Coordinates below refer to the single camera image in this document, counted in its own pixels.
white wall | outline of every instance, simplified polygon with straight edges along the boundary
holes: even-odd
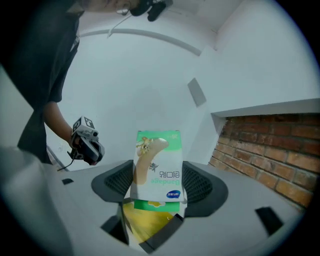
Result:
[[[229,111],[221,116],[231,116],[231,110],[293,101],[301,101],[304,112],[310,110],[304,100],[320,98],[315,58],[273,1],[241,4],[218,32],[216,48],[202,52],[195,75],[212,113]],[[290,105],[278,105],[280,113],[289,110]]]
[[[211,114],[206,106],[200,106],[205,109],[202,115],[197,115],[201,120],[198,125],[197,133],[194,137],[190,150],[186,159],[191,162],[208,164],[212,153],[218,142],[220,133],[226,123],[225,118],[221,118]]]
[[[196,107],[187,85],[195,75],[197,52],[214,47],[216,34],[183,11],[166,11],[155,22],[147,15],[123,19],[106,13],[85,13],[80,19],[80,45],[59,103],[64,117],[69,124],[81,115],[93,120],[105,147],[100,165],[132,159],[137,131],[171,129],[181,131],[185,160],[197,151],[192,160],[207,163],[207,147],[194,140],[205,113],[211,115]],[[107,38],[110,29],[115,33]],[[208,147],[217,139],[207,138]],[[68,144],[48,128],[47,143],[64,165],[70,163]],[[84,168],[86,163],[76,161],[68,169]]]
[[[149,32],[150,36],[152,33],[160,34],[182,41],[200,52],[206,46],[215,46],[217,34],[208,25],[198,22],[198,19],[190,13],[171,8],[161,14],[155,22],[149,22],[147,17],[147,14],[129,17],[116,28],[123,30],[123,33],[143,31],[147,32],[146,35]],[[112,29],[123,19],[125,17],[118,14],[86,12],[80,19],[80,35]]]
[[[199,127],[190,122],[197,112],[187,87],[195,58],[177,46],[138,35],[84,37],[59,107],[69,124],[81,115],[92,119],[105,147],[101,165],[132,159],[137,131],[180,130],[188,149]],[[63,164],[71,161],[68,144],[49,129],[47,143]],[[75,161],[69,169],[87,167]]]
[[[217,32],[243,0],[174,0],[173,6],[186,10]]]

ceiling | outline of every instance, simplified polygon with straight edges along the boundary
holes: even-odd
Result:
[[[173,6],[196,15],[218,32],[244,0],[173,0]]]

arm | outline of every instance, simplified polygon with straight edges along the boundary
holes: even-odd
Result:
[[[56,102],[48,102],[43,109],[43,117],[46,125],[61,139],[70,143],[72,128],[62,116]]]
[[[76,3],[69,9],[69,13],[83,11],[114,13],[121,9],[134,9],[140,0],[76,0]]]

hand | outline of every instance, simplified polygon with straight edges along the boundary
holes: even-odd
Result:
[[[61,139],[70,144],[72,128],[62,116],[58,104],[50,101],[43,108],[43,118],[46,125]]]
[[[80,148],[80,145],[79,145],[79,141],[80,141],[80,137],[76,137],[73,141],[73,145],[71,144],[71,139],[69,140],[69,146],[72,148],[72,149],[78,149]]]

